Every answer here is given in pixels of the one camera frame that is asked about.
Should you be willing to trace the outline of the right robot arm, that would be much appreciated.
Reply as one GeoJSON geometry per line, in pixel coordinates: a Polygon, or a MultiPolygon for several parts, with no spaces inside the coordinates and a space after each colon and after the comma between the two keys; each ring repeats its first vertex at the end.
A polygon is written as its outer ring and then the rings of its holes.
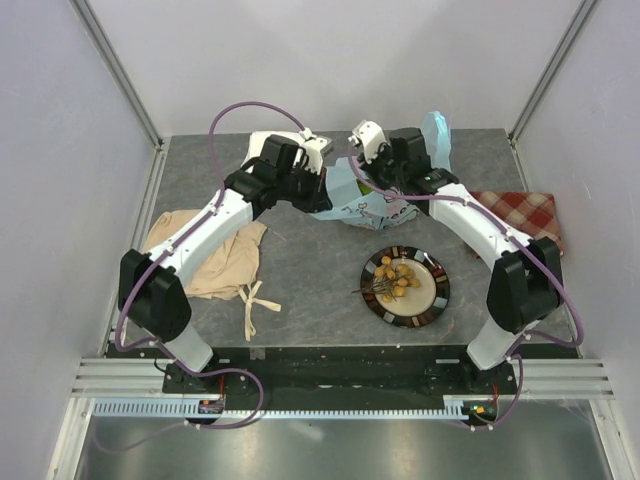
{"type": "Polygon", "coordinates": [[[534,239],[483,206],[448,168],[437,166],[420,129],[386,135],[365,121],[353,131],[356,164],[371,187],[405,200],[460,237],[491,271],[486,297],[489,317],[468,344],[458,381],[467,392],[483,392],[522,336],[565,301],[560,250],[534,239]]]}

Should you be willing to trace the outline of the light blue plastic bag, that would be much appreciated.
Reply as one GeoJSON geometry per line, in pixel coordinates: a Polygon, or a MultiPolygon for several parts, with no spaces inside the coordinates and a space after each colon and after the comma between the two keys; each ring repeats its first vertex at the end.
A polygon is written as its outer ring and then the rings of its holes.
{"type": "MultiPolygon", "coordinates": [[[[444,115],[439,111],[429,112],[423,121],[421,133],[431,157],[431,165],[451,171],[451,132],[444,115]]],[[[368,230],[384,230],[420,215],[420,210],[405,200],[374,191],[363,196],[357,181],[348,158],[338,158],[326,173],[326,188],[333,208],[313,214],[313,217],[321,221],[339,220],[368,230]]]]}

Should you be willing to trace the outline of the white folded cloth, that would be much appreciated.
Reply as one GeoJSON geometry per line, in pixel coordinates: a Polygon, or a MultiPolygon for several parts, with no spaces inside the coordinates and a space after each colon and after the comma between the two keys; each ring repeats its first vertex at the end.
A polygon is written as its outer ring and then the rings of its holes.
{"type": "Polygon", "coordinates": [[[287,131],[256,131],[249,136],[248,150],[242,161],[244,166],[250,159],[256,158],[261,154],[264,142],[269,136],[280,136],[293,141],[295,144],[301,145],[304,141],[303,136],[299,132],[287,131]]]}

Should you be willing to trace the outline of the yellow fake berry bunch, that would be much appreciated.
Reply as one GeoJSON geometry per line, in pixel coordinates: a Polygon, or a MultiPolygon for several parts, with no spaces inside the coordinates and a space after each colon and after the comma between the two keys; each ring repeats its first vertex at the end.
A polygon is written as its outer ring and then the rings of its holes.
{"type": "Polygon", "coordinates": [[[355,293],[375,296],[384,303],[389,303],[405,297],[410,288],[421,287],[422,283],[415,271],[404,260],[394,264],[391,256],[384,255],[374,266],[372,277],[364,281],[355,293]]]}

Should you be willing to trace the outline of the beige crumpled cloth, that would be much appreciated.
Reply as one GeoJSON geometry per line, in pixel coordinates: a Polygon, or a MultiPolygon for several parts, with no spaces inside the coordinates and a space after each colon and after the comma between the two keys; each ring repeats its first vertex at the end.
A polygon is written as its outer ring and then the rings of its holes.
{"type": "Polygon", "coordinates": [[[263,282],[257,279],[260,265],[260,245],[267,227],[254,221],[241,228],[221,247],[208,256],[185,287],[188,297],[244,302],[244,337],[250,341],[257,331],[252,320],[254,306],[280,312],[279,303],[260,299],[257,294],[263,282]]]}

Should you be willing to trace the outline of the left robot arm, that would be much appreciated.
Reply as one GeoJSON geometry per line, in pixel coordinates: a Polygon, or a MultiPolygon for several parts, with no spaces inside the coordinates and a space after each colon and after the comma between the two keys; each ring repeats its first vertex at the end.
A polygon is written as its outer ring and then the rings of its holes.
{"type": "Polygon", "coordinates": [[[186,286],[201,265],[240,229],[286,201],[305,213],[331,209],[324,155],[330,141],[309,130],[256,132],[242,166],[176,233],[147,253],[120,261],[118,308],[186,369],[185,382],[208,393],[219,382],[214,352],[190,323],[186,286]]]}

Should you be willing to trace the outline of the dark rimmed beige plate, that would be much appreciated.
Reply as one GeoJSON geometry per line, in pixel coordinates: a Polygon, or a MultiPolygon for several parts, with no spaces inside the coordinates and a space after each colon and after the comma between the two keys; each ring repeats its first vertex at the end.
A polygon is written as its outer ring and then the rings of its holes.
{"type": "Polygon", "coordinates": [[[355,292],[386,323],[414,329],[441,317],[449,303],[450,282],[442,264],[427,252],[396,245],[369,258],[355,292]]]}

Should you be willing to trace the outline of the red plaid cloth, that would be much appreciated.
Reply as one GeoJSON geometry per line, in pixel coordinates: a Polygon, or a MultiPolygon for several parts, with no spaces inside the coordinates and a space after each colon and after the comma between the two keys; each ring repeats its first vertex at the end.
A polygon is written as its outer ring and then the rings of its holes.
{"type": "Polygon", "coordinates": [[[558,246],[560,255],[563,255],[561,229],[552,194],[472,191],[471,195],[511,227],[534,239],[549,237],[558,246]]]}

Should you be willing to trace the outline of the aluminium frame rail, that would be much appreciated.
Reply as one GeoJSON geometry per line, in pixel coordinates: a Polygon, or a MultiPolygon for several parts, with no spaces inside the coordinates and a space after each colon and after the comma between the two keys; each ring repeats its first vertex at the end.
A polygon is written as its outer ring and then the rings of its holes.
{"type": "MultiPolygon", "coordinates": [[[[196,398],[164,388],[164,359],[83,359],[71,395],[76,398],[196,398]]],[[[524,399],[611,399],[613,389],[603,363],[594,359],[524,359],[510,362],[508,377],[522,378],[524,399]]]]}

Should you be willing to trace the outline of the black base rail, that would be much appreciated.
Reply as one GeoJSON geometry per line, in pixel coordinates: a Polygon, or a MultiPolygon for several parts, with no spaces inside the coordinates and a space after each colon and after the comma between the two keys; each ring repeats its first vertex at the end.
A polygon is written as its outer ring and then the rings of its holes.
{"type": "Polygon", "coordinates": [[[165,374],[165,392],[206,388],[235,390],[230,377],[253,373],[266,394],[283,403],[292,389],[315,392],[327,388],[371,387],[376,391],[427,395],[501,395],[517,390],[507,362],[478,370],[466,348],[453,346],[268,347],[215,350],[200,370],[181,373],[177,364],[165,374]]]}

